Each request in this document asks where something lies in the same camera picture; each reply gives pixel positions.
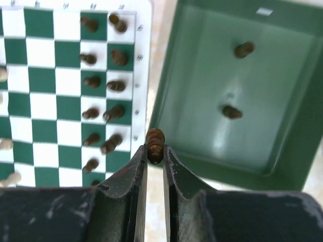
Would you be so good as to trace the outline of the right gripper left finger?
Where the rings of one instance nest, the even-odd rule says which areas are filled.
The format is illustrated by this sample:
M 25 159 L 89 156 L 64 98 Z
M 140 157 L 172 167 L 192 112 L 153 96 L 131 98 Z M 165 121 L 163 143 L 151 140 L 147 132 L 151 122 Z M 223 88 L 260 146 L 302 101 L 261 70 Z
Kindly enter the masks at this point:
M 144 241 L 147 146 L 96 186 L 2 188 L 1 241 Z

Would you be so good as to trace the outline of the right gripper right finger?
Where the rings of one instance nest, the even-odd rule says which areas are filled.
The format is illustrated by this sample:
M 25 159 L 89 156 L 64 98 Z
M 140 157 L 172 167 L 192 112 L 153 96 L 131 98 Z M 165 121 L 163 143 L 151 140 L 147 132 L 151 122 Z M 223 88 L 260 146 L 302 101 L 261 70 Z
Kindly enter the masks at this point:
M 322 241 L 322 209 L 292 191 L 221 191 L 164 147 L 168 241 Z

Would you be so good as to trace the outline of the dark piece d1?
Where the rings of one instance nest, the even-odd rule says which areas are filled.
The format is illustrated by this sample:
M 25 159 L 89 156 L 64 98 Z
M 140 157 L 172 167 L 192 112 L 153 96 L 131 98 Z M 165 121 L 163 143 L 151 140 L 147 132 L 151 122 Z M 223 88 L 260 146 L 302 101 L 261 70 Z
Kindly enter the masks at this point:
M 100 146 L 100 152 L 102 155 L 112 153 L 117 146 L 121 145 L 123 138 L 121 134 L 113 134 L 108 140 L 103 142 Z

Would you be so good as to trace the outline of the dark piece e1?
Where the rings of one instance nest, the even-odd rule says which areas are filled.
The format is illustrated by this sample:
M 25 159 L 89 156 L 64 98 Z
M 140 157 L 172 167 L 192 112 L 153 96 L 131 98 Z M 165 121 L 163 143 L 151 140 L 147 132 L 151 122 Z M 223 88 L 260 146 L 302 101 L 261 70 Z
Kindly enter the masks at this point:
M 124 116 L 125 109 L 122 105 L 116 105 L 113 108 L 106 110 L 102 118 L 106 123 L 109 123 L 115 119 L 122 118 Z

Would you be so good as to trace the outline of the dark bishop f1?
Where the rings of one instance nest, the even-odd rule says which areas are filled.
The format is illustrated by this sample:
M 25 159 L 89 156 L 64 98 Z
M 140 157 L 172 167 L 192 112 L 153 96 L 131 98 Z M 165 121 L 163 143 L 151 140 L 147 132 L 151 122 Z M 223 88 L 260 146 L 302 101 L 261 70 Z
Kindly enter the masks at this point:
M 126 89 L 126 83 L 123 80 L 112 80 L 107 82 L 107 88 L 114 92 L 123 92 Z

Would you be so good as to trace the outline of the dark pawn f2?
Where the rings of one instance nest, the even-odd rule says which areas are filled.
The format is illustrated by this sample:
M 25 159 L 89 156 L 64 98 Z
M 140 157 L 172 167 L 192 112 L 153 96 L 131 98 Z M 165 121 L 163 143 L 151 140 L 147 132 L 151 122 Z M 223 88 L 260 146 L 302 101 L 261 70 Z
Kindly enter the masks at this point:
M 99 76 L 85 77 L 83 84 L 91 88 L 98 88 L 101 84 L 101 79 Z

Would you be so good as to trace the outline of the dark knight g1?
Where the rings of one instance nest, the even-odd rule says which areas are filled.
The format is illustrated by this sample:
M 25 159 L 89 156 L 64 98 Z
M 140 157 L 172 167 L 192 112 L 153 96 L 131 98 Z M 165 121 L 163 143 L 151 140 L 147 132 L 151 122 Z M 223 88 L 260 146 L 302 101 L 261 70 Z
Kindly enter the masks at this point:
M 110 54 L 114 65 L 123 67 L 128 63 L 128 55 L 125 52 L 112 49 Z

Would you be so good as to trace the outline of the dark pawn g2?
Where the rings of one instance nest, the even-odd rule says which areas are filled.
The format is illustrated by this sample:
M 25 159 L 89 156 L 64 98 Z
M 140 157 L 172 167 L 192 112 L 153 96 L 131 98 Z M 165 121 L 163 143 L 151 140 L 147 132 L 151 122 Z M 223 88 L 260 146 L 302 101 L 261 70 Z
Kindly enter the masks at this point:
M 79 60 L 89 64 L 89 65 L 94 65 L 97 62 L 97 57 L 93 54 L 79 54 Z

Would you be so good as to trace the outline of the dark rook h1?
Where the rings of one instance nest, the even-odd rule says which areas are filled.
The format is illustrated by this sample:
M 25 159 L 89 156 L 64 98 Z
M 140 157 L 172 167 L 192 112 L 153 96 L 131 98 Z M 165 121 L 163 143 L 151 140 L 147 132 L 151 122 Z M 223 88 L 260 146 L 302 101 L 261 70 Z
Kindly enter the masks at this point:
M 127 23 L 120 19 L 116 13 L 111 13 L 108 17 L 109 23 L 114 27 L 114 29 L 119 33 L 125 33 L 127 30 Z

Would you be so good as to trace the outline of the dark pawn h2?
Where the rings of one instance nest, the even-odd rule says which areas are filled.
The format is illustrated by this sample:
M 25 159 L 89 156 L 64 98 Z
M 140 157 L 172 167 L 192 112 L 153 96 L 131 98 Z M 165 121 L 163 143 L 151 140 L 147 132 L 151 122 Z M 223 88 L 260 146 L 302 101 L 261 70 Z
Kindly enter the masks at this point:
M 88 17 L 81 17 L 80 24 L 83 25 L 89 32 L 96 32 L 98 30 L 98 21 Z

